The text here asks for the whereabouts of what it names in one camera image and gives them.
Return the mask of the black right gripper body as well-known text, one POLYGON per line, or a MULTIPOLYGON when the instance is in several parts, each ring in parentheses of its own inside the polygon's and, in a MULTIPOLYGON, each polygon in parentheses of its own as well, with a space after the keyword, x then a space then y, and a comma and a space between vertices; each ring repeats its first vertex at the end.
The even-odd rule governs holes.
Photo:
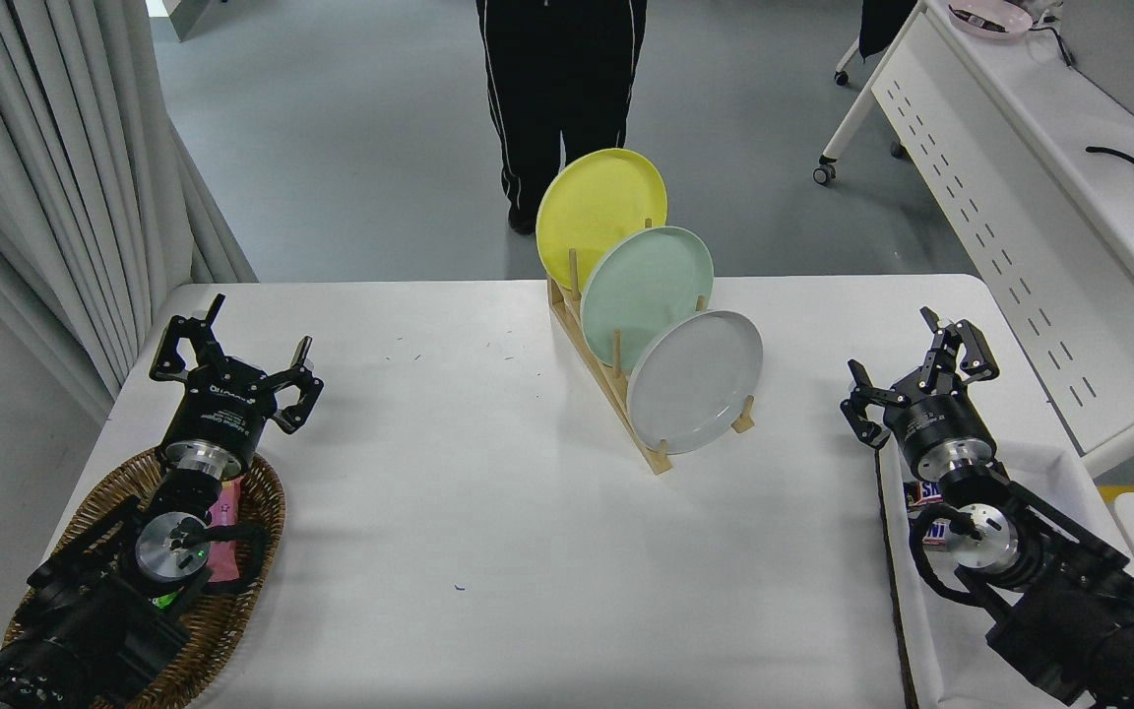
POLYGON ((932 394, 888 407, 885 427, 895 434, 909 470, 949 470, 954 461, 988 463, 993 436, 965 394, 932 394))

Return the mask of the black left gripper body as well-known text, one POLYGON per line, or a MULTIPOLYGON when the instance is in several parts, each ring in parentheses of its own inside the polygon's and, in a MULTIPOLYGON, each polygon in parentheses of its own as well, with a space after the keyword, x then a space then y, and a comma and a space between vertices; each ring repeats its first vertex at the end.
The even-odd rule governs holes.
POLYGON ((278 408, 274 395, 262 390, 265 378, 247 364, 232 364, 226 373, 211 364, 186 373, 183 400, 166 430, 166 461, 179 462, 186 448, 208 447, 225 450, 235 464, 251 463, 278 408))

